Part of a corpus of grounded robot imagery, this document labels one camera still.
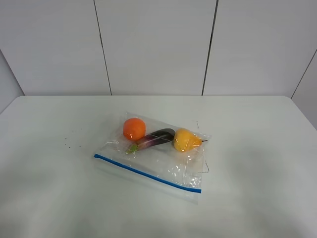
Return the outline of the clear plastic zipper bag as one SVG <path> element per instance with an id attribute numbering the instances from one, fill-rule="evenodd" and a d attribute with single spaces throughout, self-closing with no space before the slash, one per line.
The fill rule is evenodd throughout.
<path id="1" fill-rule="evenodd" d="M 126 154 L 126 149 L 135 142 L 126 139 L 122 133 L 124 122 L 130 118 L 144 121 L 145 135 L 164 128 L 175 132 L 184 128 L 207 142 L 188 152 L 177 151 L 172 141 Z M 98 147 L 93 153 L 93 160 L 99 172 L 193 204 L 201 201 L 203 175 L 210 171 L 205 159 L 210 135 L 142 115 L 124 113 L 104 116 L 97 125 L 96 136 Z"/>

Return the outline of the purple eggplant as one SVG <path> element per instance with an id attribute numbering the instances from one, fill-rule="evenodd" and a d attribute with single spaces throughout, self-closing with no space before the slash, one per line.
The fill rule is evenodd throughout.
<path id="1" fill-rule="evenodd" d="M 171 128 L 164 128 L 145 135 L 132 143 L 125 151 L 131 154 L 136 151 L 144 150 L 153 146 L 170 143 L 174 140 L 175 131 Z"/>

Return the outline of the orange fruit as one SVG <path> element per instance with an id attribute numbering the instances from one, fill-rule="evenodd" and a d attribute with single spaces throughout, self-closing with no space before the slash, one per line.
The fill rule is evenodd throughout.
<path id="1" fill-rule="evenodd" d="M 130 141 L 137 141 L 146 134 L 146 124 L 139 118 L 127 119 L 123 124 L 123 136 Z"/>

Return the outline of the yellow pear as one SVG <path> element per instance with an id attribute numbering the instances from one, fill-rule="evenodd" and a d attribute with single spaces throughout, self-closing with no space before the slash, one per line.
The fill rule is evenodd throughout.
<path id="1" fill-rule="evenodd" d="M 176 131 L 173 146 L 179 152 L 188 152 L 196 149 L 207 140 L 201 139 L 199 136 L 184 128 L 180 128 Z"/>

